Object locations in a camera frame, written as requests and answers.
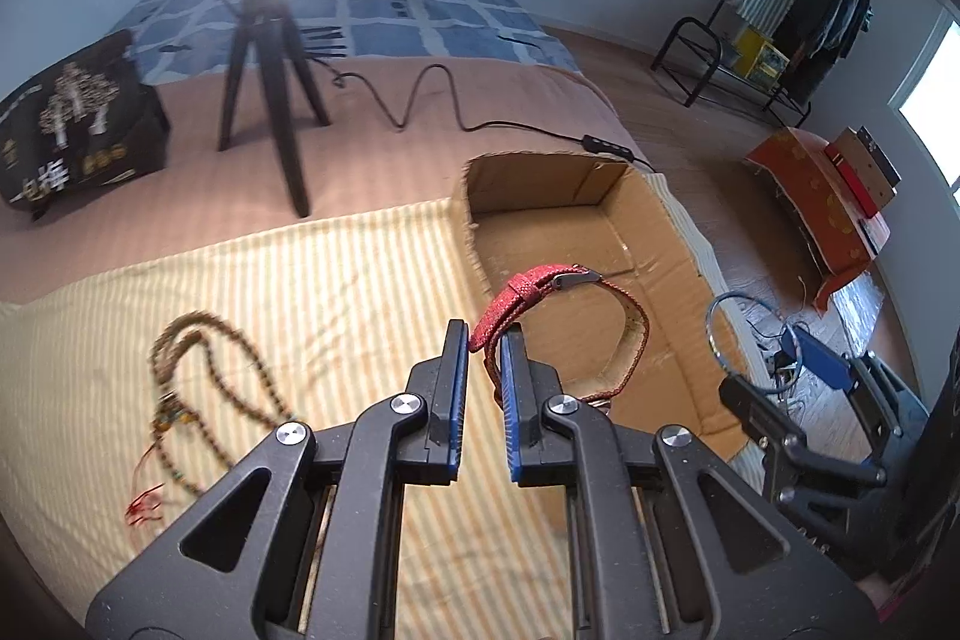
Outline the black tripod stand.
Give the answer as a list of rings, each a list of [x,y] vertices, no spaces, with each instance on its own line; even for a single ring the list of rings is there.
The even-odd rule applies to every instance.
[[[218,149],[226,151],[231,145],[245,57],[249,49],[254,49],[262,96],[267,107],[268,125],[274,136],[288,197],[295,213],[300,218],[308,218],[311,214],[311,200],[306,190],[301,154],[293,127],[286,73],[288,65],[293,67],[317,124],[320,127],[330,127],[331,117],[314,81],[308,52],[302,43],[290,3],[288,0],[239,0],[237,8],[231,7],[229,3],[226,3],[226,6],[236,13],[236,27],[224,78]]]

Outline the red strap wristwatch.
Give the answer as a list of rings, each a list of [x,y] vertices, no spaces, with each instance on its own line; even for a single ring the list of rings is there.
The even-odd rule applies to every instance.
[[[469,338],[469,351],[483,354],[483,367],[493,385],[493,399],[503,406],[503,380],[496,359],[500,339],[514,323],[555,292],[573,287],[599,286],[617,299],[625,312],[625,326],[619,344],[599,375],[601,388],[587,393],[584,403],[608,403],[630,383],[646,351],[651,323],[641,302],[618,284],[583,265],[539,265],[512,275],[491,301]]]

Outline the tan mattress cover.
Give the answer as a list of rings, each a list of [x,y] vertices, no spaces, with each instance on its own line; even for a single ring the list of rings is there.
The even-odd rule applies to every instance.
[[[334,86],[314,71],[331,126],[291,99],[316,220],[446,197],[485,152],[573,151],[584,135],[630,146],[585,76],[488,58],[348,58]],[[67,198],[42,220],[3,209],[2,298],[22,304],[109,269],[296,223],[259,83],[241,86],[233,143],[218,149],[223,80],[160,86],[167,163],[117,188]]]

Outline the dark hanging clothes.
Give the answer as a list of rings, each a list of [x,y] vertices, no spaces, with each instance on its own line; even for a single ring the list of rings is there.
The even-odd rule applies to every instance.
[[[793,101],[807,104],[871,21],[872,0],[794,0],[773,34],[773,44],[788,58],[779,85]]]

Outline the dark metal bangle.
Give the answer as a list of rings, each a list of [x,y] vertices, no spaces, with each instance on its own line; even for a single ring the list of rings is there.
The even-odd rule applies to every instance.
[[[788,317],[784,315],[781,310],[779,310],[776,305],[770,304],[770,302],[765,301],[765,299],[754,296],[750,292],[745,291],[727,291],[718,294],[711,302],[709,302],[708,308],[706,308],[706,314],[704,314],[704,333],[706,333],[706,341],[708,341],[709,351],[713,354],[713,357],[716,359],[716,362],[719,364],[724,374],[734,375],[736,370],[734,370],[734,365],[727,360],[726,354],[721,351],[719,347],[719,342],[716,341],[715,330],[713,330],[713,320],[715,315],[721,310],[721,307],[726,304],[726,302],[732,301],[745,301],[750,302],[750,304],[759,305],[763,310],[766,310],[768,314],[773,315],[775,319],[779,321],[781,325],[781,331],[779,331],[779,337],[782,338],[786,336],[793,346],[793,355],[789,357],[788,364],[786,367],[781,370],[775,370],[771,377],[773,377],[773,385],[771,386],[760,386],[760,392],[766,396],[779,396],[786,395],[786,393],[792,392],[794,386],[799,383],[800,372],[802,372],[802,358],[804,353],[802,353],[802,344],[800,344],[799,335],[797,334],[796,328],[788,320]]]

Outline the yellow box on rack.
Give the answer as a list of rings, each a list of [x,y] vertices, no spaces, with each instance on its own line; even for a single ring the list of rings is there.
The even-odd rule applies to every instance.
[[[789,58],[752,26],[742,31],[734,47],[737,51],[734,73],[765,91],[771,91],[788,68]]]

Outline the yellow striped cloth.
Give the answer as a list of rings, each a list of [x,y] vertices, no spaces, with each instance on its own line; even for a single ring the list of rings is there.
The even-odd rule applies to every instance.
[[[633,292],[651,320],[619,424],[683,424],[721,458],[747,437],[722,409],[704,310],[726,287],[713,248],[662,175],[623,175],[599,206],[477,214],[457,197],[300,224],[117,269],[31,304],[2,301],[2,516],[71,619],[192,503],[160,494],[160,523],[128,528],[130,500],[163,483],[148,447],[149,349],[179,315],[239,326],[296,417],[355,419],[438,356],[509,276],[579,263]],[[585,395],[620,341],[599,286],[551,294],[523,320],[527,352]],[[397,638],[569,638],[562,491],[509,482],[503,418],[470,359],[459,481],[410,489]]]

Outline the black clothes rack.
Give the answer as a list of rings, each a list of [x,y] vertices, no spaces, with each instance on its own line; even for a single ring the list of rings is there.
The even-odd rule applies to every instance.
[[[718,0],[701,19],[675,21],[652,60],[693,106],[709,89],[805,124],[812,97],[871,29],[872,0]]]

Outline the open cardboard box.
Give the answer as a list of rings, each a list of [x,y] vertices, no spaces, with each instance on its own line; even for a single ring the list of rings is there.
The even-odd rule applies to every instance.
[[[454,214],[482,307],[469,346],[491,378],[521,326],[563,392],[615,422],[685,425],[724,459],[745,447],[704,334],[722,276],[693,248],[664,177],[586,154],[485,154],[467,163]]]

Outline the black printed snack bag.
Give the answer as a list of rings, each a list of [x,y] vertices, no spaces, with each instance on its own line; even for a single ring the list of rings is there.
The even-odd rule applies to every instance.
[[[2,101],[2,202],[39,220],[52,203],[166,166],[171,124],[119,29]]]

